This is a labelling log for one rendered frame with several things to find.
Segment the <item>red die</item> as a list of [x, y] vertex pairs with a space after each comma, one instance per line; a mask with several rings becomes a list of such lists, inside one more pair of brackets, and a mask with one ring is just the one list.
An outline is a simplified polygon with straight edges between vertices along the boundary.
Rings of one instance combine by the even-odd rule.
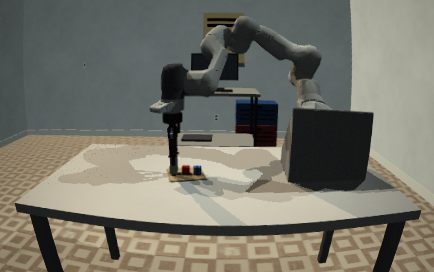
[[190, 166], [182, 165], [182, 175], [189, 175], [189, 174], [190, 174]]

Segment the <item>tan flat mat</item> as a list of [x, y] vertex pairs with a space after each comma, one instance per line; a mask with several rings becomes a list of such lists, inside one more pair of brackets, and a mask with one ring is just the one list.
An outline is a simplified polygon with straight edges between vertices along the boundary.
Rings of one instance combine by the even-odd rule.
[[170, 182], [207, 180], [202, 169], [201, 169], [201, 175], [194, 175], [193, 167], [190, 167], [189, 175], [182, 175], [182, 168], [178, 168], [178, 174], [170, 174], [169, 168], [167, 169], [167, 172], [168, 172]]

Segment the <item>blue die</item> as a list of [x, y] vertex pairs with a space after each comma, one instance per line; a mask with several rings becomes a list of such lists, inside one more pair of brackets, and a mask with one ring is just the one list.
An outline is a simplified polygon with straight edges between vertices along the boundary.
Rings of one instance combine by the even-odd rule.
[[194, 165], [193, 171], [194, 175], [201, 175], [201, 165]]

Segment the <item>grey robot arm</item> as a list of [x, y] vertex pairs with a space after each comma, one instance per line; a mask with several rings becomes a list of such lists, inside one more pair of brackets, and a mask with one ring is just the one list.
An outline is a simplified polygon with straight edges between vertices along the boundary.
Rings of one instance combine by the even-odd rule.
[[[232, 30], [224, 25], [216, 26], [202, 40], [201, 53], [209, 60], [214, 57], [208, 69], [189, 71], [181, 63], [163, 67], [161, 101], [150, 106], [150, 112], [176, 114], [184, 110], [184, 95], [210, 97], [218, 88], [228, 57], [225, 48], [237, 54], [244, 54], [252, 41], [258, 41], [256, 43], [276, 59], [293, 62], [289, 71], [289, 81], [296, 87], [298, 108], [333, 110], [322, 99], [319, 83], [309, 80], [313, 79], [322, 59], [321, 52], [316, 47], [293, 44], [272, 29], [258, 24], [259, 27], [254, 19], [247, 16], [237, 18], [234, 25]], [[171, 112], [167, 113], [168, 111]]]

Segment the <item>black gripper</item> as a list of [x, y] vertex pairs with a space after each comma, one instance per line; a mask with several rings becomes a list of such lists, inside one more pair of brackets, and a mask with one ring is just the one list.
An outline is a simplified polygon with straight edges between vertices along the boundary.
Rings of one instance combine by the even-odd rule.
[[182, 112], [180, 113], [176, 113], [176, 114], [163, 113], [163, 123], [169, 124], [169, 127], [167, 128], [167, 133], [168, 133], [168, 141], [169, 141], [168, 158], [171, 157], [170, 158], [171, 174], [178, 174], [177, 165], [178, 165], [179, 152], [177, 152], [177, 157], [176, 157], [176, 147], [175, 147], [175, 132], [176, 132], [176, 143], [177, 143], [178, 127], [175, 128], [175, 124], [179, 124], [182, 122]]

